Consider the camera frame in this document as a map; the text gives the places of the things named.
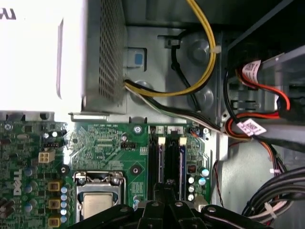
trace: motherboard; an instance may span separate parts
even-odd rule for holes
[[[157,182],[210,201],[211,152],[189,125],[0,122],[0,229],[67,228]]]

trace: ram slot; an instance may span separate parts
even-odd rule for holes
[[[158,182],[159,177],[159,148],[158,137],[153,133],[149,139],[148,149],[148,181],[147,198],[153,199],[153,186]]]
[[[176,199],[179,198],[180,177],[180,151],[179,139],[167,137],[164,154],[164,181],[173,186]]]
[[[164,182],[164,152],[165,152],[165,137],[159,137],[158,139],[159,148],[159,183]]]
[[[185,165],[186,165],[186,137],[181,137],[179,139],[179,199],[185,200]]]

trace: red wire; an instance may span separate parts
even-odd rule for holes
[[[218,196],[219,196],[219,201],[220,201],[221,206],[224,208],[224,201],[221,197],[221,192],[220,192],[220,188],[219,188],[217,166],[218,166],[218,160],[215,161],[215,163],[213,165],[213,169],[214,169],[214,172],[215,172],[216,186],[217,186],[217,193],[218,193]]]
[[[267,85],[264,85],[264,84],[260,84],[260,83],[256,83],[256,82],[253,82],[253,81],[250,81],[243,73],[242,73],[242,81],[243,82],[246,82],[246,83],[251,83],[251,84],[254,84],[255,86],[257,86],[258,88],[264,88],[268,91],[272,91],[272,92],[276,92],[278,94],[280,94],[286,101],[286,104],[287,104],[287,111],[290,110],[290,101],[289,101],[289,98],[287,97],[287,95],[282,92],[281,90],[278,90],[274,87],[270,87],[270,86],[267,86]]]
[[[246,113],[240,113],[236,115],[237,118],[242,118],[242,117],[254,117],[254,118],[266,118],[266,119],[279,119],[280,117],[278,116],[278,112],[275,111],[272,114],[261,114],[261,113],[250,113],[250,112],[246,112]],[[233,119],[230,118],[227,123],[227,131],[229,132],[230,135],[234,136],[234,137],[239,137],[239,138],[249,138],[249,136],[247,136],[246,134],[237,134],[235,132],[233,132],[232,130],[232,124],[233,124]]]

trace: white wire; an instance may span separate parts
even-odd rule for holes
[[[272,211],[273,211],[273,212],[278,211],[278,210],[281,209],[286,203],[287,203],[287,201],[278,202],[278,203],[272,208]],[[250,219],[256,219],[256,218],[260,218],[260,217],[264,217],[264,216],[268,216],[268,215],[270,215],[270,211],[264,211],[264,212],[262,212],[262,213],[259,214],[259,215],[250,216],[249,218],[250,218]]]
[[[172,112],[167,112],[167,111],[163,111],[163,110],[160,110],[158,109],[157,107],[153,106],[151,103],[149,103],[142,95],[132,91],[129,87],[125,86],[125,88],[131,92],[132,94],[134,94],[135,96],[141,98],[147,105],[149,105],[153,110],[159,112],[159,113],[162,113],[162,114],[166,114],[166,115],[169,115],[169,116],[174,116],[174,117],[181,117],[183,119],[188,119],[188,120],[191,120],[193,122],[196,122],[204,127],[207,127],[211,130],[214,130],[220,134],[223,134],[223,135],[226,135],[225,133],[221,132],[220,130],[217,130],[213,127],[211,127],[210,125],[208,125],[207,123],[203,122],[202,120],[199,120],[197,118],[194,118],[194,117],[191,117],[191,116],[187,116],[187,115],[183,115],[183,114],[176,114],[176,113],[172,113]]]

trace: white label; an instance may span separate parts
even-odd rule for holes
[[[14,172],[14,196],[21,196],[22,170]]]
[[[251,63],[246,64],[243,67],[243,74],[252,82],[258,83],[257,81],[257,72],[258,68],[261,65],[261,60],[253,61]]]
[[[240,128],[246,135],[248,136],[252,136],[253,135],[253,132],[248,129],[243,123],[238,123],[237,124],[238,128]]]
[[[260,135],[267,132],[265,128],[256,123],[253,119],[249,118],[243,123],[238,123],[237,126],[248,136]]]

